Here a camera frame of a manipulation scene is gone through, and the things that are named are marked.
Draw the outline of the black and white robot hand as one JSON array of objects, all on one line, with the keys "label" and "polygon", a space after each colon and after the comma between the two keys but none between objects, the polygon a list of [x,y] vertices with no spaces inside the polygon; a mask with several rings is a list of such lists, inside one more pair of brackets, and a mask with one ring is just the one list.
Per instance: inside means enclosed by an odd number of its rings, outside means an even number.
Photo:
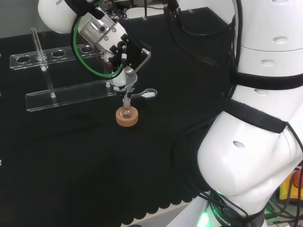
[{"label": "black and white robot hand", "polygon": [[123,34],[121,41],[116,45],[112,45],[109,50],[110,52],[104,52],[103,60],[111,68],[112,72],[118,70],[121,58],[125,56],[124,69],[117,77],[109,80],[113,90],[124,92],[127,86],[132,87],[137,81],[137,71],[151,57],[151,48],[133,35]]}]

